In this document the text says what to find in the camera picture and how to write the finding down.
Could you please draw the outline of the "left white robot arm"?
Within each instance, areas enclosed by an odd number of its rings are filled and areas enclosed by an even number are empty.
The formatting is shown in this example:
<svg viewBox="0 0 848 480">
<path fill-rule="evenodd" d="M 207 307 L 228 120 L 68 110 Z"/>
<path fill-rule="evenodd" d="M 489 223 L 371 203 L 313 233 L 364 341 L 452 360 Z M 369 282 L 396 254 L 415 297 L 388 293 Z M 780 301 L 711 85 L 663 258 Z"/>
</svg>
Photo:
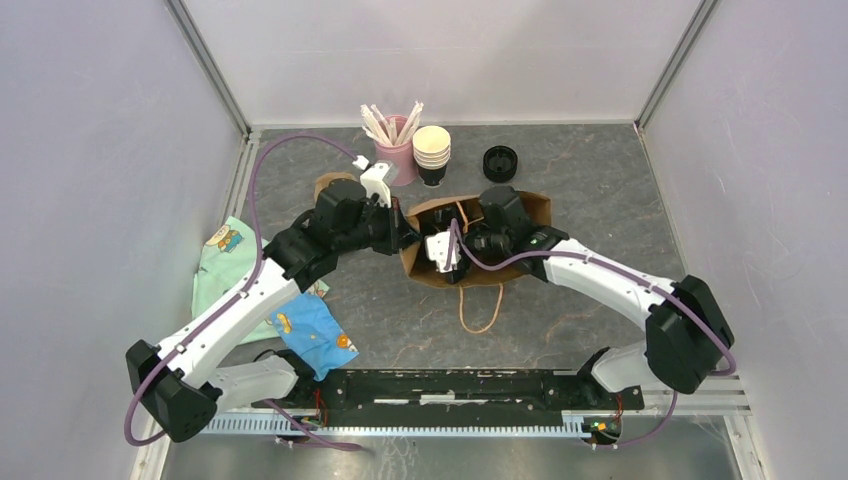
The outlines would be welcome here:
<svg viewBox="0 0 848 480">
<path fill-rule="evenodd" d="M 391 256 L 413 236 L 388 182 L 331 181 L 312 209 L 260 246 L 256 265 L 214 306 L 158 344 L 139 340 L 126 351 L 133 390 L 124 420 L 127 442 L 140 447 L 164 436 L 184 442 L 219 411 L 260 400 L 306 405 L 313 379 L 280 357 L 227 369 L 219 364 L 274 310 L 334 271 L 341 255 L 371 249 Z M 132 434 L 139 406 L 161 428 L 145 441 Z"/>
</svg>

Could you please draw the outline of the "green patterned cloth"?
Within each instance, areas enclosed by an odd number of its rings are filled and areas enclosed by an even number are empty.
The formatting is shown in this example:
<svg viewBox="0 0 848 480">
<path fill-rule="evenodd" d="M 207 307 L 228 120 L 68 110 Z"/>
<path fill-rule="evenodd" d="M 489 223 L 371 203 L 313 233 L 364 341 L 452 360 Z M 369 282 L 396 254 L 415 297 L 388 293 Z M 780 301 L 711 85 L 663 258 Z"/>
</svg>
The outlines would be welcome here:
<svg viewBox="0 0 848 480">
<path fill-rule="evenodd" d="M 253 230 L 240 219 L 229 216 L 201 249 L 198 270 L 194 275 L 192 316 L 196 318 L 228 292 L 240 278 L 254 267 L 256 258 Z M 318 280 L 307 290 L 320 299 L 329 286 Z M 267 340 L 277 335 L 272 320 L 264 320 L 240 344 Z"/>
</svg>

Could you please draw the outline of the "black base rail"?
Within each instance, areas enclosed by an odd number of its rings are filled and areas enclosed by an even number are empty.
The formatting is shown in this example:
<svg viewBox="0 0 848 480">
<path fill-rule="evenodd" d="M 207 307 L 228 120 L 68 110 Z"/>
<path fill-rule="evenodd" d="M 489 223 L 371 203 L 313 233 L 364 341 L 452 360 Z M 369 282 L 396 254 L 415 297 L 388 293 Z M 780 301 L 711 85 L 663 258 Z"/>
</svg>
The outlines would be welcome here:
<svg viewBox="0 0 848 480">
<path fill-rule="evenodd" d="M 552 369 L 338 369 L 275 403 L 325 413 L 329 427 L 558 426 L 565 411 L 613 416 L 645 405 L 637 387 L 610 393 L 588 374 Z"/>
</svg>

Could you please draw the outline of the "stack of paper cups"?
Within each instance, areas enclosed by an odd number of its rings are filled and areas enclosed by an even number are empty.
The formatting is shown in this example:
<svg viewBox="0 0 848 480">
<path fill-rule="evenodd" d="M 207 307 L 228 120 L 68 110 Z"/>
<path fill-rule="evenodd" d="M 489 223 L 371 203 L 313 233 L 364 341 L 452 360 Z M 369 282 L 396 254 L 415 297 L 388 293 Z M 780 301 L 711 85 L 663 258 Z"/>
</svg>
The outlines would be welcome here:
<svg viewBox="0 0 848 480">
<path fill-rule="evenodd" d="M 441 126 L 419 128 L 412 138 L 413 158 L 423 184 L 430 188 L 441 185 L 451 158 L 451 136 Z"/>
</svg>

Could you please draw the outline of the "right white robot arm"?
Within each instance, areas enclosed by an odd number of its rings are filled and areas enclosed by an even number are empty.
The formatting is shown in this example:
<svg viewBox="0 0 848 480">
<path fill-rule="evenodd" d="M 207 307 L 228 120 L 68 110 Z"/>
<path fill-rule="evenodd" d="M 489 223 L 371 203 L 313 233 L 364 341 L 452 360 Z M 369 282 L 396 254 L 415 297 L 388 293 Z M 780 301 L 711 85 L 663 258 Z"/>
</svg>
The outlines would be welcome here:
<svg viewBox="0 0 848 480">
<path fill-rule="evenodd" d="M 736 372 L 731 328 L 705 281 L 674 281 L 598 254 L 566 232 L 534 221 L 520 194 L 498 186 L 479 198 L 482 224 L 464 234 L 453 220 L 444 266 L 468 260 L 497 272 L 515 267 L 551 285 L 586 295 L 641 329 L 632 345 L 609 347 L 585 365 L 580 400 L 602 408 L 631 386 L 660 382 L 692 394 L 711 376 Z"/>
</svg>

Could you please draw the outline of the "pink metal utensil cup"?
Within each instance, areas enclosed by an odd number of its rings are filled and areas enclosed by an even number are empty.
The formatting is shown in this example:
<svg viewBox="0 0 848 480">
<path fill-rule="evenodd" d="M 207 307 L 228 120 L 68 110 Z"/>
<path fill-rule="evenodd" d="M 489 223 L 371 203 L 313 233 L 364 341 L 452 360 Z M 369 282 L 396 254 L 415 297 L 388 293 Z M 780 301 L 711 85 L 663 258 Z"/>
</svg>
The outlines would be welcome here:
<svg viewBox="0 0 848 480">
<path fill-rule="evenodd" d="M 374 141 L 374 145 L 377 160 L 392 163 L 397 168 L 394 186 L 405 186 L 418 178 L 411 136 L 405 143 L 399 145 L 386 146 L 377 140 Z"/>
</svg>

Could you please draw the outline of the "brown cardboard cup carriers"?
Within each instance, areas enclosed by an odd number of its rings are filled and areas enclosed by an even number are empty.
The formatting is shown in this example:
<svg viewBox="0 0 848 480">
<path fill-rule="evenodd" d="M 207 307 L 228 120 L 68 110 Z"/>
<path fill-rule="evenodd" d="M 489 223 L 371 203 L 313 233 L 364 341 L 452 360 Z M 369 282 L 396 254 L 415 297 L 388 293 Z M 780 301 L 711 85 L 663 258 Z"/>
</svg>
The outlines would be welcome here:
<svg viewBox="0 0 848 480">
<path fill-rule="evenodd" d="M 321 175 L 315 180 L 315 188 L 313 199 L 317 200 L 320 192 L 327 188 L 333 181 L 336 180 L 351 180 L 356 183 L 359 182 L 357 176 L 348 173 L 348 172 L 329 172 Z"/>
</svg>

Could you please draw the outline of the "stack of black lids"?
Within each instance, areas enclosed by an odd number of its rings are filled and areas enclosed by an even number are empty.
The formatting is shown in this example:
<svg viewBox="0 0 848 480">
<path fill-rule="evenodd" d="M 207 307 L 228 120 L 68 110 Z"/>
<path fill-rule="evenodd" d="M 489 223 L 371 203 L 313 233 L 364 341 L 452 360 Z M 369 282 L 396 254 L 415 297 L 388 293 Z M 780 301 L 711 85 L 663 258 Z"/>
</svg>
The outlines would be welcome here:
<svg viewBox="0 0 848 480">
<path fill-rule="evenodd" d="M 511 181 L 518 170 L 518 155 L 508 146 L 496 145 L 490 147 L 482 157 L 484 176 L 494 183 Z"/>
</svg>

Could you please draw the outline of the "wooden stirrers in wrappers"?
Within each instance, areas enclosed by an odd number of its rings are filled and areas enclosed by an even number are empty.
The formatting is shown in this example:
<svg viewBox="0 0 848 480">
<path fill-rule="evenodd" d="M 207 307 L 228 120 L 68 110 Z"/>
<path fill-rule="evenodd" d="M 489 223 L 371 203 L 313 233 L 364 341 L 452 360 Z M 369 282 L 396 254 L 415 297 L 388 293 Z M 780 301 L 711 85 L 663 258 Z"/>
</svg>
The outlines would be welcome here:
<svg viewBox="0 0 848 480">
<path fill-rule="evenodd" d="M 385 116 L 375 104 L 363 104 L 360 106 L 362 130 L 380 146 L 401 146 L 410 141 L 418 129 L 423 108 L 424 103 L 416 101 L 407 119 L 400 125 L 397 118 Z"/>
</svg>

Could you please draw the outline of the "blue patterned cloth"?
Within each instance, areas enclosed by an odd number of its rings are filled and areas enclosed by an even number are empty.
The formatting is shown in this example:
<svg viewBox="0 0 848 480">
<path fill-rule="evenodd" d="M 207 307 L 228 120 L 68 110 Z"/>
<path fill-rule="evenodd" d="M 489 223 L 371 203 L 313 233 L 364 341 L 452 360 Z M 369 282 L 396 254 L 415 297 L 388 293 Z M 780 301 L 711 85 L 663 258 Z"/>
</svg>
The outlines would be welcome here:
<svg viewBox="0 0 848 480">
<path fill-rule="evenodd" d="M 350 337 L 317 295 L 298 295 L 273 311 L 270 322 L 285 345 L 314 371 L 316 381 L 323 381 L 358 355 Z"/>
</svg>

